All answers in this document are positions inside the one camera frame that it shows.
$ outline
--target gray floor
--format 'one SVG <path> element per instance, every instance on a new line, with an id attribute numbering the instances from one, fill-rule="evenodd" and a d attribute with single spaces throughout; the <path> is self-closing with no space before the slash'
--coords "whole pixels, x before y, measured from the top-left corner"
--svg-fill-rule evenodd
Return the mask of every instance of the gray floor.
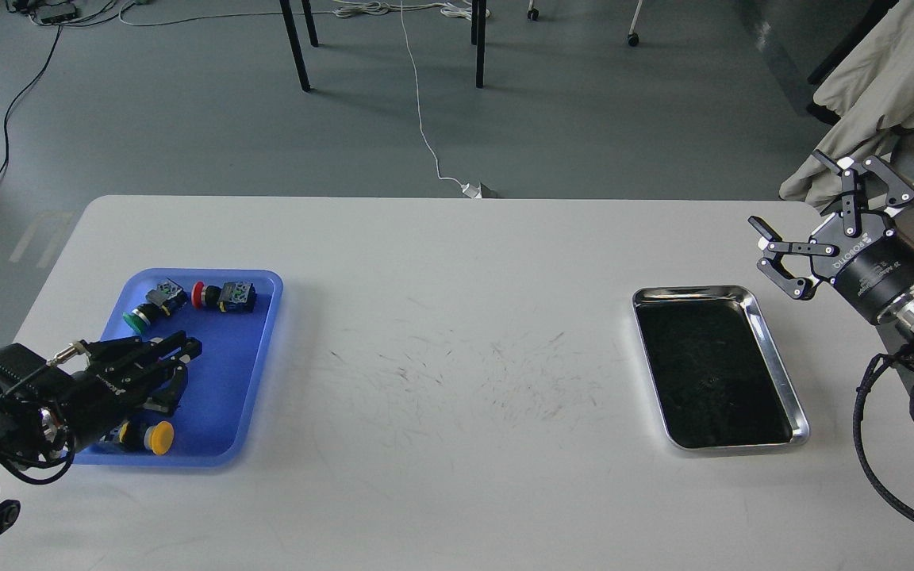
<path id="1" fill-rule="evenodd" d="M 527 21 L 525 4 L 490 3 L 485 90 L 473 87 L 467 21 L 435 10 L 405 16 L 444 174 L 507 199 L 776 199 L 826 132 L 799 111 L 810 93 L 801 79 L 868 1 L 650 0 L 638 48 L 624 46 L 632 1 L 539 0 L 538 22 Z M 229 10 L 277 3 L 155 0 L 128 19 Z M 10 122 L 0 346 L 43 285 L 53 240 L 98 196 L 462 199 L 457 185 L 436 181 L 418 134 L 399 16 L 317 17 L 324 44 L 305 46 L 311 94 L 298 88 L 278 16 L 64 30 Z M 0 3 L 0 162 L 4 109 L 53 36 Z M 14 255 L 35 220 L 43 224 Z M 171 228 L 155 228 L 159 247 L 178 224 L 171 213 Z M 88 268 L 73 288 L 92 286 Z"/>

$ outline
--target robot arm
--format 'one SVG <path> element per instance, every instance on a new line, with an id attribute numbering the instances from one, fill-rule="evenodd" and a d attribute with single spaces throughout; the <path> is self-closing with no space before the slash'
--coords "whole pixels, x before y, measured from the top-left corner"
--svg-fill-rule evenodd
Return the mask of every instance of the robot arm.
<path id="1" fill-rule="evenodd" d="M 173 415 L 186 365 L 201 351 L 184 331 L 149 341 L 76 341 L 47 362 L 19 343 L 0 348 L 0 464 L 29 484 L 58 480 L 76 452 L 134 413 Z M 69 375 L 57 368 L 77 354 L 86 354 L 86 369 Z M 44 480 L 22 473 L 55 466 L 61 469 Z M 0 535 L 18 516 L 19 502 L 0 503 Z"/>
<path id="2" fill-rule="evenodd" d="M 812 299 L 820 283 L 830 283 L 866 321 L 873 325 L 894 322 L 904 337 L 906 343 L 896 354 L 879 354 L 870 362 L 856 389 L 852 437 L 867 480 L 889 505 L 914 521 L 914 509 L 893 495 L 871 469 L 861 436 L 866 395 L 878 377 L 896 364 L 914 372 L 914 243 L 893 223 L 894 216 L 914 207 L 914 188 L 877 156 L 867 156 L 862 163 L 842 159 L 839 166 L 823 152 L 813 155 L 841 177 L 842 194 L 835 211 L 806 242 L 785 242 L 764 220 L 750 217 L 750 224 L 762 236 L 758 268 L 794 300 Z M 869 177 L 879 178 L 888 187 L 882 209 L 868 209 Z M 797 278 L 785 270 L 782 260 L 788 255 L 809 257 L 810 275 Z M 909 415 L 914 422 L 914 383 L 909 391 Z"/>

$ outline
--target white cable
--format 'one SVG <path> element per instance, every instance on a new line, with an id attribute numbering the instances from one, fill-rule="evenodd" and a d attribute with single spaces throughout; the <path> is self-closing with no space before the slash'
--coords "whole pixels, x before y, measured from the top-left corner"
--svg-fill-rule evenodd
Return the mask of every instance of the white cable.
<path id="1" fill-rule="evenodd" d="M 416 10 L 428 10 L 428 8 L 439 8 L 440 13 L 447 18 L 464 18 L 471 20 L 471 0 L 461 0 L 460 4 L 454 2 L 432 2 L 429 4 L 391 4 L 388 2 L 352 2 L 349 0 L 334 0 L 338 4 L 345 4 L 340 8 L 333 10 L 334 15 L 339 18 L 350 18 L 362 14 L 382 16 L 390 12 L 413 12 Z M 492 12 L 486 10 L 486 18 L 492 15 Z"/>
<path id="2" fill-rule="evenodd" d="M 414 54 L 411 53 L 411 42 L 407 37 L 407 26 L 404 25 L 404 0 L 400 0 L 400 28 L 404 30 L 404 47 L 407 48 L 407 57 L 411 59 L 411 69 L 414 71 L 414 101 L 416 102 L 416 107 L 418 109 L 418 132 L 421 133 L 421 140 L 425 143 L 425 148 L 428 149 L 428 152 L 432 153 L 432 160 L 436 162 L 436 178 L 439 178 L 441 181 L 453 181 L 461 186 L 462 190 L 467 187 L 467 185 L 461 184 L 457 178 L 453 177 L 444 177 L 440 172 L 440 158 L 436 155 L 436 151 L 432 149 L 432 145 L 428 144 L 428 137 L 425 136 L 425 127 L 421 122 L 421 90 L 418 87 L 418 66 L 414 64 Z"/>
<path id="3" fill-rule="evenodd" d="M 414 10 L 428 10 L 428 8 L 439 8 L 440 13 L 446 16 L 447 18 L 464 18 L 468 21 L 471 20 L 471 0 L 462 0 L 463 6 L 458 6 L 454 2 L 433 2 L 429 4 L 416 4 L 416 5 L 407 5 L 404 6 L 404 3 L 390 4 L 388 2 L 352 2 L 348 0 L 333 0 L 338 4 L 344 4 L 340 8 L 335 8 L 334 10 L 320 10 L 313 11 L 312 14 L 333 14 L 338 18 L 350 18 L 352 16 L 358 16 L 362 14 L 369 15 L 384 15 L 389 14 L 390 12 L 410 12 Z M 178 19 L 177 21 L 159 21 L 159 22 L 131 22 L 123 18 L 123 15 L 130 10 L 130 8 L 137 6 L 138 4 L 134 0 L 130 0 L 124 6 L 122 10 L 119 10 L 119 21 L 124 23 L 124 25 L 134 25 L 138 28 L 150 28 L 150 26 L 157 25 L 173 25 L 174 23 L 185 23 L 188 21 L 203 21 L 203 19 L 213 19 L 213 18 L 232 18 L 239 16 L 274 16 L 282 15 L 282 12 L 240 12 L 234 14 L 214 14 L 207 16 L 194 16 L 190 18 Z M 301 15 L 301 13 L 295 12 L 294 15 Z M 492 11 L 486 10 L 486 18 L 492 15 Z"/>

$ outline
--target gray cloth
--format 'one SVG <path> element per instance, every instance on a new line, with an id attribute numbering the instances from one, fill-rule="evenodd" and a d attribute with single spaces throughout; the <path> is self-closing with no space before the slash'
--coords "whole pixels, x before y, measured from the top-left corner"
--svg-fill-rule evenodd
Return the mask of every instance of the gray cloth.
<path id="1" fill-rule="evenodd" d="M 914 0 L 900 0 L 820 84 L 813 101 L 841 120 L 816 145 L 833 159 L 865 159 L 888 142 L 891 128 L 914 113 Z M 779 195 L 823 209 L 841 181 L 812 156 Z"/>

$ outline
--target power adapter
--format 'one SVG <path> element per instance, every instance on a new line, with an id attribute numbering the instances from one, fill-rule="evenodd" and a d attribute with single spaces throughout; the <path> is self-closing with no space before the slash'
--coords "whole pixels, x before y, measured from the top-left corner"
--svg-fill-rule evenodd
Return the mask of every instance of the power adapter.
<path id="1" fill-rule="evenodd" d="M 40 19 L 40 23 L 47 23 L 47 25 L 71 21 L 73 18 L 76 18 L 76 6 L 70 2 L 37 8 L 37 19 Z"/>

